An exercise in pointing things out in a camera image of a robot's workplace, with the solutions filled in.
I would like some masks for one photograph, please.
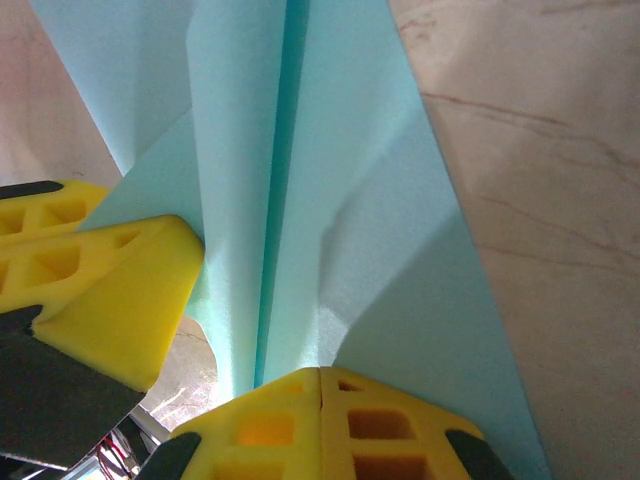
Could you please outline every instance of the beige marble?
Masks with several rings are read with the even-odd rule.
[[[640,2],[391,6],[557,478],[639,478]]]

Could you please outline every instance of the light blue foam board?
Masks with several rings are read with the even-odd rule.
[[[120,171],[190,108],[196,0],[32,0]]]
[[[284,1],[198,6],[182,39],[193,111],[136,159],[82,226],[173,213],[204,239],[187,313],[215,352],[219,401],[253,388],[284,9]]]
[[[551,477],[383,0],[311,0],[276,261],[264,382],[342,366],[468,417],[516,478]]]
[[[285,0],[201,2],[187,38],[219,396],[253,388]]]
[[[296,110],[300,75],[304,58],[309,0],[287,2],[285,13],[282,63],[280,69],[276,129],[273,139],[269,208],[264,243],[256,369],[254,386],[262,383],[264,356],[269,337],[269,319],[273,304],[275,269],[280,245],[280,232],[287,199],[289,162],[296,128]]]

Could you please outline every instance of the marble surface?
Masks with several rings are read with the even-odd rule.
[[[640,2],[391,0],[558,479],[640,471]],[[0,3],[0,183],[120,178],[26,0]],[[215,404],[183,319],[144,401]]]

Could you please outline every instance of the rectangular hole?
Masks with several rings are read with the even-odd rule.
[[[304,393],[304,386],[301,383],[292,383],[282,387],[281,392],[285,395],[300,395]]]
[[[348,414],[351,438],[400,440],[415,438],[411,422],[394,410],[353,410]]]
[[[24,224],[24,209],[0,212],[0,235],[20,233]]]
[[[42,208],[41,227],[53,227],[66,223],[78,222],[87,216],[84,200],[65,200],[49,203]]]
[[[423,457],[375,457],[354,455],[356,480],[430,480]]]
[[[7,272],[9,272],[9,261],[0,262],[0,295],[4,290],[4,282],[7,280]]]
[[[213,480],[282,480],[284,465],[260,464],[248,461],[247,464],[226,464],[216,467]]]
[[[289,445],[293,443],[295,422],[287,413],[248,414],[240,420],[236,445]]]
[[[132,230],[130,232],[125,232],[125,233],[121,233],[120,235],[116,235],[116,238],[115,238],[116,248],[123,248],[129,245],[129,243],[131,243],[131,241],[134,238],[136,238],[138,235],[140,235],[140,232],[138,230]]]
[[[64,247],[36,253],[29,259],[25,287],[35,287],[69,278],[80,267],[80,247]]]
[[[360,387],[356,387],[355,385],[347,383],[344,380],[338,381],[338,388],[343,392],[361,392],[362,391]]]

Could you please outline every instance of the red wire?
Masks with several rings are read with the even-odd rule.
[[[104,462],[102,455],[103,455],[102,450],[100,450],[100,446],[98,446],[97,457],[98,457],[98,463],[100,464],[100,469],[102,470],[102,473],[104,474],[104,476],[107,477],[107,480],[115,480],[111,475],[111,472],[107,468],[107,465]]]
[[[120,455],[120,459],[122,460],[122,463],[125,463],[125,462],[124,462],[124,459],[125,459],[126,457],[124,456],[124,453],[122,453],[122,450],[120,450],[120,447],[118,447],[118,446],[115,444],[115,442],[109,438],[109,436],[104,437],[104,439],[105,439],[105,441],[109,444],[109,446],[110,446],[111,448],[113,448],[116,452],[118,452],[118,455]]]

